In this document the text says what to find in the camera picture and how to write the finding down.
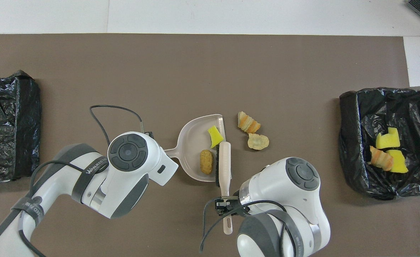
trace robotic arm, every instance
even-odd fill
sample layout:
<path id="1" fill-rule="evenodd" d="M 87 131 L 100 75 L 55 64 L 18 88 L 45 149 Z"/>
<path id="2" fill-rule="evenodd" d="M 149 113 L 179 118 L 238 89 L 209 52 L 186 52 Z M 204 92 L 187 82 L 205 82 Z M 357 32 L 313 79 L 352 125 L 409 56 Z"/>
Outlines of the robotic arm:
<path id="1" fill-rule="evenodd" d="M 234 197 L 215 200 L 215 208 L 223 217 L 245 217 L 237 236 L 241 257 L 307 257 L 330 239 L 320 186 L 309 162 L 285 158 L 244 182 Z"/>
<path id="2" fill-rule="evenodd" d="M 33 186 L 33 194 L 21 198 L 0 225 L 0 256 L 34 256 L 34 247 L 27 243 L 61 194 L 71 195 L 107 218 L 118 218 L 135 206 L 149 179 L 163 186 L 178 168 L 156 141 L 138 132 L 115 138 L 107 156 L 84 143 L 60 150 L 55 160 L 81 171 L 60 163 L 46 169 Z"/>

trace fake croissant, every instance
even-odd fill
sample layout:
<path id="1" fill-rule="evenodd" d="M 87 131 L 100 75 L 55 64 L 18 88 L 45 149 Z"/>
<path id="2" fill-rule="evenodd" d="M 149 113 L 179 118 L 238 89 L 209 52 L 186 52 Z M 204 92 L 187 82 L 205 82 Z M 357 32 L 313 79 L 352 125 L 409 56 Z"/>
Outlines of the fake croissant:
<path id="1" fill-rule="evenodd" d="M 254 133 L 260 128 L 260 124 L 244 112 L 238 113 L 238 120 L 238 127 L 246 133 Z"/>
<path id="2" fill-rule="evenodd" d="M 370 152 L 371 152 L 371 161 L 368 164 L 371 164 L 378 168 L 383 168 L 383 171 L 391 170 L 392 165 L 394 164 L 394 158 L 391 155 L 381 150 L 378 150 L 374 148 L 373 146 L 370 146 Z"/>

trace fake food piece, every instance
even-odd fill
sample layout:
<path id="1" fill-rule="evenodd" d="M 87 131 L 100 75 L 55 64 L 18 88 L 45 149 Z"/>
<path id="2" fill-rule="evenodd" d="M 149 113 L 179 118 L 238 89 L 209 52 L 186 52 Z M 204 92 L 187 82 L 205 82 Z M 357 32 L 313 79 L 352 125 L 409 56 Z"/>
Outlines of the fake food piece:
<path id="1" fill-rule="evenodd" d="M 378 149 L 399 146 L 399 132 L 395 127 L 388 127 L 388 133 L 386 135 L 381 135 L 381 133 L 379 133 L 376 136 L 376 148 Z"/>
<path id="2" fill-rule="evenodd" d="M 260 124 L 244 112 L 238 113 L 238 127 L 246 133 L 254 133 L 260 129 Z"/>
<path id="3" fill-rule="evenodd" d="M 221 136 L 221 133 L 218 131 L 215 125 L 208 129 L 208 133 L 210 133 L 211 148 L 224 141 L 223 136 Z"/>
<path id="4" fill-rule="evenodd" d="M 378 168 L 383 168 L 383 171 L 390 171 L 393 164 L 394 158 L 391 155 L 370 146 L 371 161 L 368 163 Z"/>
<path id="5" fill-rule="evenodd" d="M 386 153 L 388 153 L 392 158 L 394 158 L 394 164 L 392 165 L 392 169 L 390 172 L 396 172 L 396 173 L 407 173 L 408 168 L 405 165 L 405 157 L 402 154 L 402 151 L 399 150 L 387 150 Z"/>
<path id="6" fill-rule="evenodd" d="M 209 175 L 213 170 L 213 153 L 210 150 L 200 152 L 200 171 Z"/>
<path id="7" fill-rule="evenodd" d="M 254 150 L 262 150 L 268 146 L 270 141 L 264 135 L 249 133 L 248 147 Z"/>

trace black plastic bag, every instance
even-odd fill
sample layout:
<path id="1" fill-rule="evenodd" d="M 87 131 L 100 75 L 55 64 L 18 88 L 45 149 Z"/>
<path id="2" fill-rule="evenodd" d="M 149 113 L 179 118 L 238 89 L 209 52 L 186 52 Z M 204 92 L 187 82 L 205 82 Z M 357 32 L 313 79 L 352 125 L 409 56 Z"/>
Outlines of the black plastic bag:
<path id="1" fill-rule="evenodd" d="M 22 70 L 0 78 L 0 182 L 31 176 L 39 164 L 39 86 Z"/>
<path id="2" fill-rule="evenodd" d="M 379 200 L 420 195 L 420 87 L 372 88 L 340 96 L 340 162 L 355 191 Z M 376 135 L 396 127 L 407 173 L 369 165 Z"/>

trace brown table surface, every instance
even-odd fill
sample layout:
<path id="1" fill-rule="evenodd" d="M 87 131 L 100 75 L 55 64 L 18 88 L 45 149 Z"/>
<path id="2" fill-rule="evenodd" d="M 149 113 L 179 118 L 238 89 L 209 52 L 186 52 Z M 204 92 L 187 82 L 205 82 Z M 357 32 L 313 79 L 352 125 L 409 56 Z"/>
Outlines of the brown table surface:
<path id="1" fill-rule="evenodd" d="M 381 202 L 350 189 L 338 156 L 338 96 L 366 87 L 408 87 L 401 37 L 165 34 L 0 35 L 0 77 L 24 70 L 41 87 L 41 161 L 65 145 L 106 142 L 88 108 L 134 109 L 163 148 L 182 126 L 222 114 L 232 144 L 231 192 L 288 156 L 318 170 L 330 242 L 314 256 L 420 256 L 420 197 Z M 116 110 L 96 110 L 111 138 L 139 130 Z M 245 111 L 270 146 L 255 152 L 236 125 Z M 0 223 L 27 190 L 28 178 L 0 184 Z M 199 255 L 202 209 L 220 195 L 179 168 L 164 187 L 154 182 L 135 208 L 109 220 L 69 196 L 59 197 L 32 235 L 47 256 L 238 256 L 222 225 Z M 216 214 L 209 212 L 210 221 Z"/>

